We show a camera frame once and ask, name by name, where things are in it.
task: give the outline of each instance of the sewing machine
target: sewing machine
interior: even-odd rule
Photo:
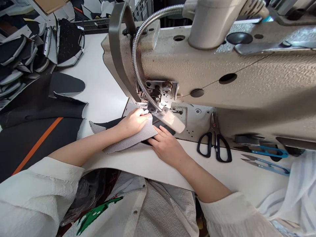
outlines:
[[[158,19],[168,12],[192,19],[192,27],[161,29]],[[178,118],[174,126],[184,130],[178,138],[196,141],[217,107],[227,138],[252,133],[270,141],[316,140],[313,12],[313,1],[266,7],[261,0],[187,0],[142,24],[123,2],[113,10],[103,60],[130,104],[156,114],[166,108],[164,114]],[[274,21],[235,22],[239,15]]]

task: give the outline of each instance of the gray mesh fabric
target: gray mesh fabric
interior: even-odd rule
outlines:
[[[90,127],[93,131],[93,133],[99,133],[104,130],[106,130],[105,127],[99,126],[94,124],[90,121]],[[142,130],[135,135],[125,138],[122,141],[119,141],[117,143],[114,143],[107,148],[103,149],[103,152],[106,154],[110,154],[116,151],[122,151],[122,150],[130,150],[130,149],[136,149],[140,147],[148,146],[146,144],[140,143],[141,141],[147,140],[148,138],[151,138],[155,135],[157,135],[157,131],[152,126],[152,116],[148,118],[148,122],[145,124],[145,126],[142,128]]]

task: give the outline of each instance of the green print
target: green print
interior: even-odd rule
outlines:
[[[82,218],[81,217],[78,220],[78,225],[81,222],[80,228],[77,232],[77,235],[81,235],[81,233],[92,223],[94,222],[95,219],[97,219],[106,209],[108,209],[109,204],[110,203],[117,203],[118,201],[122,200],[123,197],[116,197],[113,199],[110,199],[108,201],[106,201],[105,203],[103,203],[102,205],[95,207],[94,209],[92,209],[91,211],[89,211],[86,215],[84,215],[83,217],[85,217],[85,219],[81,222]]]

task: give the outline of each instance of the work table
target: work table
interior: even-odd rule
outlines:
[[[105,36],[106,34],[86,35],[82,57],[75,66],[61,71],[83,80],[86,84],[85,90],[74,96],[89,103],[83,113],[86,119],[80,128],[79,139],[93,134],[89,121],[103,123],[120,118],[128,101],[103,62],[101,42]],[[288,177],[247,164],[241,160],[244,158],[241,155],[244,152],[232,150],[233,161],[226,164],[216,160],[214,148],[211,157],[205,158],[197,153],[197,143],[183,140],[179,142],[198,164],[232,191],[243,192],[254,206],[258,206],[270,193],[287,187]],[[206,145],[202,144],[201,150],[203,149],[206,149]],[[256,156],[273,162],[267,156]],[[293,159],[294,157],[289,157],[277,164],[290,168]],[[107,155],[100,152],[84,165],[86,172],[102,167],[120,169],[193,191],[180,173],[161,161],[151,148]],[[296,212],[292,211],[283,218],[295,222],[298,217]]]

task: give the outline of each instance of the hand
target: hand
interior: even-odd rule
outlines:
[[[163,126],[160,129],[155,127],[158,132],[155,139],[149,138],[147,141],[153,146],[158,157],[168,165],[179,169],[180,166],[192,158],[184,151],[177,139]]]
[[[144,115],[144,110],[141,108],[134,109],[114,128],[122,135],[122,139],[130,137],[138,133],[145,126],[150,115],[150,113]]]

